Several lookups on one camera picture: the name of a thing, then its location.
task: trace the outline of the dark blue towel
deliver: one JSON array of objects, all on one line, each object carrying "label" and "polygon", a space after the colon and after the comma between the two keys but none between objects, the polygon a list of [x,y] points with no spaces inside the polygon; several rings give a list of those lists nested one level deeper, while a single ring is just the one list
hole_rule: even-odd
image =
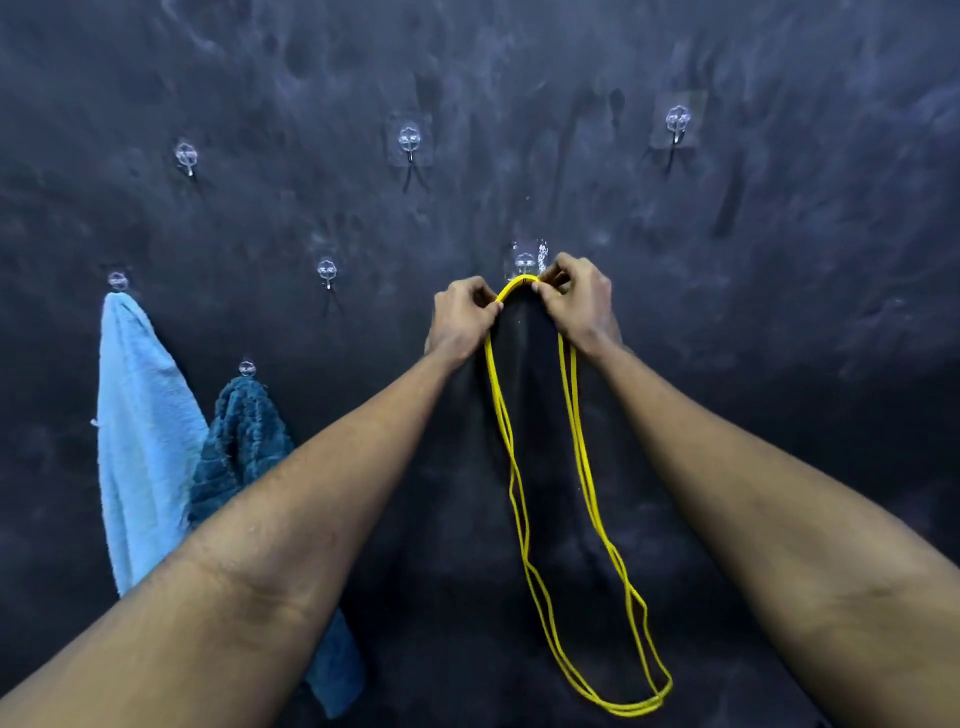
[{"label": "dark blue towel", "polygon": [[[266,388],[239,376],[217,399],[190,488],[191,529],[293,452],[293,442]],[[329,718],[341,716],[363,691],[366,674],[347,620],[337,609],[303,676]]]}]

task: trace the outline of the person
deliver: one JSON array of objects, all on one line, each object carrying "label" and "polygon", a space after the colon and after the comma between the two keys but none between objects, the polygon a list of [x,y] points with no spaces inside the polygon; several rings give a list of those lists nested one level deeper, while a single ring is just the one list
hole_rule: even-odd
[{"label": "person", "polygon": [[[561,254],[534,284],[681,513],[840,726],[960,725],[960,570],[833,478],[711,414],[624,347],[612,286]],[[0,701],[3,728],[266,728],[451,373],[502,304],[435,298],[423,358],[234,498]]]}]

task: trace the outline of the light blue towel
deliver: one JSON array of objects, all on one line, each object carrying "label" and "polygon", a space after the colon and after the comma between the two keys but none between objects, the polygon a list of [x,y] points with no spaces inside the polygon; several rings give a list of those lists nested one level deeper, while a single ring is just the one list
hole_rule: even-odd
[{"label": "light blue towel", "polygon": [[[238,376],[217,399],[216,413],[190,489],[187,519],[199,526],[244,488],[259,480],[294,445],[266,388]],[[366,671],[347,620],[330,618],[303,681],[328,718],[341,716],[366,685]]]},{"label": "light blue towel", "polygon": [[123,596],[187,533],[187,486],[207,427],[136,301],[108,294],[101,327],[97,460],[107,549]]}]

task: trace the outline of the hand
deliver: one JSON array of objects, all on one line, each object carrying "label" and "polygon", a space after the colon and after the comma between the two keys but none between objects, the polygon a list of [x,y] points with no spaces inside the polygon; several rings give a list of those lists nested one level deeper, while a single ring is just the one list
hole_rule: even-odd
[{"label": "hand", "polygon": [[503,303],[479,276],[454,280],[433,297],[433,306],[433,323],[423,353],[447,356],[454,366],[476,351],[503,310]]},{"label": "hand", "polygon": [[613,317],[613,284],[586,258],[560,253],[533,288],[560,333],[587,358],[608,344],[623,346]]}]

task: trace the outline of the yellow cable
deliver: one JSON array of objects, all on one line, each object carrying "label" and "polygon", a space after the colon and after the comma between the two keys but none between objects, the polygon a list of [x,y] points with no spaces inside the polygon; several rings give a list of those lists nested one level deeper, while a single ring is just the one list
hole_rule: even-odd
[{"label": "yellow cable", "polygon": [[[498,301],[503,301],[518,286],[524,283],[532,283],[537,280],[536,276],[517,276],[509,283],[500,295],[496,297]],[[514,506],[514,516],[516,517],[516,534],[520,540],[520,556],[523,559],[523,570],[526,573],[527,584],[530,586],[530,594],[533,595],[534,604],[537,607],[537,613],[540,615],[540,624],[543,625],[543,634],[546,635],[547,645],[553,652],[557,665],[560,666],[564,677],[573,686],[573,689],[592,703],[599,705],[604,710],[615,716],[620,717],[638,717],[653,713],[663,704],[664,697],[673,688],[673,678],[660,661],[660,655],[654,647],[653,639],[650,637],[650,629],[647,625],[647,604],[637,593],[634,585],[630,583],[630,577],[627,575],[627,568],[620,557],[616,546],[611,543],[604,530],[603,522],[600,520],[600,509],[597,505],[596,491],[593,487],[593,475],[590,472],[590,463],[587,459],[587,445],[584,442],[584,433],[580,423],[580,399],[577,392],[577,352],[570,347],[570,375],[566,374],[566,354],[564,338],[558,334],[557,340],[560,348],[560,371],[564,381],[564,396],[566,398],[566,412],[570,419],[570,431],[573,433],[573,453],[577,461],[577,472],[580,475],[580,483],[583,486],[584,500],[587,502],[587,512],[590,516],[590,522],[593,523],[593,529],[597,532],[603,545],[607,548],[613,568],[617,576],[623,582],[624,597],[627,606],[627,621],[630,623],[630,629],[634,633],[636,642],[636,651],[640,656],[640,663],[643,665],[643,674],[646,675],[647,683],[654,695],[641,700],[637,703],[611,703],[601,698],[597,692],[588,684],[583,675],[573,666],[564,653],[560,645],[560,636],[557,634],[557,624],[554,621],[553,603],[550,601],[550,593],[540,578],[540,573],[530,563],[530,519],[527,516],[527,503],[523,496],[523,481],[520,478],[520,469],[516,464],[514,455],[514,432],[510,427],[510,417],[507,415],[507,405],[503,400],[503,393],[500,391],[500,382],[496,376],[496,365],[493,362],[493,345],[490,335],[484,342],[484,351],[487,355],[487,371],[490,374],[490,386],[493,394],[493,409],[496,412],[497,423],[500,425],[500,434],[503,436],[503,443],[507,447],[507,454],[510,456],[510,502]],[[539,593],[542,593],[543,604],[540,603]],[[636,628],[636,618],[634,617],[633,599],[640,605],[643,613],[642,627],[643,635],[650,645],[650,652],[654,656],[660,671],[666,677],[666,685],[657,688],[653,676],[650,674],[650,666],[647,664],[647,658],[643,649],[643,640],[640,638],[639,630]]]}]

